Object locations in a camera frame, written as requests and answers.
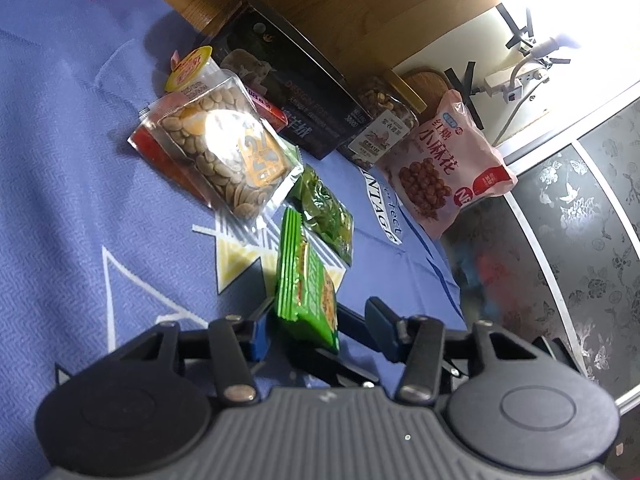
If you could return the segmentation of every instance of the screw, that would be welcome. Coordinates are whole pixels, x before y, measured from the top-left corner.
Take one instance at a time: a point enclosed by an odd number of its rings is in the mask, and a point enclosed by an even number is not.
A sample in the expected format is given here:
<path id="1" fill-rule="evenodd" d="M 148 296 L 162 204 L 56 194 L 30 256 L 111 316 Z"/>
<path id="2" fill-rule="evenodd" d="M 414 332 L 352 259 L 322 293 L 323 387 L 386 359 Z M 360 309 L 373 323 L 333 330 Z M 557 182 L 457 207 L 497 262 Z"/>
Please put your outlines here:
<path id="1" fill-rule="evenodd" d="M 423 404 L 431 399 L 431 390 L 416 384 L 406 384 L 399 392 L 402 400 L 410 404 Z"/>
<path id="2" fill-rule="evenodd" d="M 223 395 L 232 402 L 250 402 L 255 399 L 256 391 L 248 384 L 233 384 L 225 389 Z"/>

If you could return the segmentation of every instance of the orange label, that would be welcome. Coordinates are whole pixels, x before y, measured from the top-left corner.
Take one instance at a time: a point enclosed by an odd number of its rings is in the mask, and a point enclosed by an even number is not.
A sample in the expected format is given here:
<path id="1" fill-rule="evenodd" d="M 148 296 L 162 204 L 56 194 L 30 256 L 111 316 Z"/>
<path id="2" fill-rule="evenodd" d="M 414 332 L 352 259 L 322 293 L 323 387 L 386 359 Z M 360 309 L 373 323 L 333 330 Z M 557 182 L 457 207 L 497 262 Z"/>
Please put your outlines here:
<path id="1" fill-rule="evenodd" d="M 280 147 L 264 128 L 260 128 L 259 134 L 248 128 L 244 139 L 238 142 L 238 145 L 246 167 L 246 180 L 250 186 L 268 186 L 285 171 Z"/>

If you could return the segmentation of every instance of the power cord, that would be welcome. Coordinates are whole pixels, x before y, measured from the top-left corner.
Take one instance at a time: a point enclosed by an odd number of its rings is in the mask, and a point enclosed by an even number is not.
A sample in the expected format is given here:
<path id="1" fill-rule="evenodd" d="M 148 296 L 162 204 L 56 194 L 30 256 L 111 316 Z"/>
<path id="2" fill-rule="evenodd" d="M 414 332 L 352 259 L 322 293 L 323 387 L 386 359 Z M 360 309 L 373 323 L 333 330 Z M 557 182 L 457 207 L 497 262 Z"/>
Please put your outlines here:
<path id="1" fill-rule="evenodd" d="M 520 110 L 520 107 L 525 103 L 525 101 L 527 101 L 531 95 L 533 94 L 533 92 L 536 91 L 536 89 L 542 85 L 542 83 L 546 83 L 549 81 L 549 76 L 546 76 L 544 78 L 542 78 L 540 81 L 536 81 L 536 83 L 529 89 L 529 91 L 524 94 L 524 96 L 522 97 L 522 99 L 520 101 L 518 101 L 518 104 L 516 104 L 516 107 L 513 109 L 513 112 L 511 112 L 510 117 L 507 119 L 507 122 L 504 124 L 504 126 L 502 127 L 502 130 L 500 131 L 500 133 L 498 134 L 497 137 L 495 137 L 494 142 L 492 143 L 492 146 L 495 147 L 498 145 L 498 142 L 500 142 L 500 139 L 504 137 L 504 134 L 507 132 L 508 127 L 510 126 L 510 124 L 513 122 L 513 118 L 516 116 L 516 114 L 518 113 L 518 110 Z"/>

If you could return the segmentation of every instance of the yellow round lid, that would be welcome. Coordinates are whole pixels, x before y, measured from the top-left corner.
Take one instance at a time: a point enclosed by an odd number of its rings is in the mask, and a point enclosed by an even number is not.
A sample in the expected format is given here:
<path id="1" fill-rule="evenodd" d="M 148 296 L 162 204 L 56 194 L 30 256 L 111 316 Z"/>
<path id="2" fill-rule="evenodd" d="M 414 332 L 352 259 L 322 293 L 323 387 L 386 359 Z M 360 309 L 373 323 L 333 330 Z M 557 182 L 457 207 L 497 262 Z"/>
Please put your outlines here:
<path id="1" fill-rule="evenodd" d="M 187 86 L 207 64 L 212 52 L 213 49 L 209 45 L 205 45 L 188 54 L 171 72 L 164 89 L 167 92 L 175 92 Z"/>

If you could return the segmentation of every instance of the blue tablecloth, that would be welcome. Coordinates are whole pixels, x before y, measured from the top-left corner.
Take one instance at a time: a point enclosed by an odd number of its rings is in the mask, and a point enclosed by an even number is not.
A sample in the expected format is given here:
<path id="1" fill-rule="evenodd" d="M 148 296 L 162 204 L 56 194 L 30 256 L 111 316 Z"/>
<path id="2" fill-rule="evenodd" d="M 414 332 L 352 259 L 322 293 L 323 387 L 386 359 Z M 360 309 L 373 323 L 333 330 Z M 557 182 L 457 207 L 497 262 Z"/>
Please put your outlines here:
<path id="1" fill-rule="evenodd" d="M 42 398 L 159 320 L 206 326 L 273 288 L 279 217 L 256 246 L 126 143 L 196 32 L 162 0 L 0 0 L 0 478 L 38 478 Z M 307 157 L 356 222 L 352 269 L 322 259 L 338 299 L 379 296 L 399 313 L 463 328 L 440 248 L 382 177 L 337 153 Z M 353 341 L 342 352 L 393 388 L 401 367 Z M 267 365 L 260 383 L 292 380 Z"/>

